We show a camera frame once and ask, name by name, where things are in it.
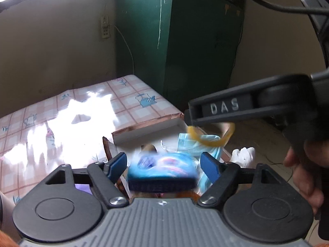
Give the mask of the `person's right hand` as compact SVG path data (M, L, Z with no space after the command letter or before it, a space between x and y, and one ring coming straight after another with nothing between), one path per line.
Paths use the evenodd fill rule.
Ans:
M304 149L311 162L321 167L328 167L328 141L306 141ZM311 205L313 214L316 215L324 202L323 192L320 186L316 184L317 173L307 169L307 164L302 162L292 147L289 148L283 164L293 168L293 183L299 189L302 197Z

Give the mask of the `person's left hand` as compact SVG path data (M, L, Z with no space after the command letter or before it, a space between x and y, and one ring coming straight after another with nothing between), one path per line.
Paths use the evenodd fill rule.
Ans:
M6 233L0 231L0 247L19 247Z

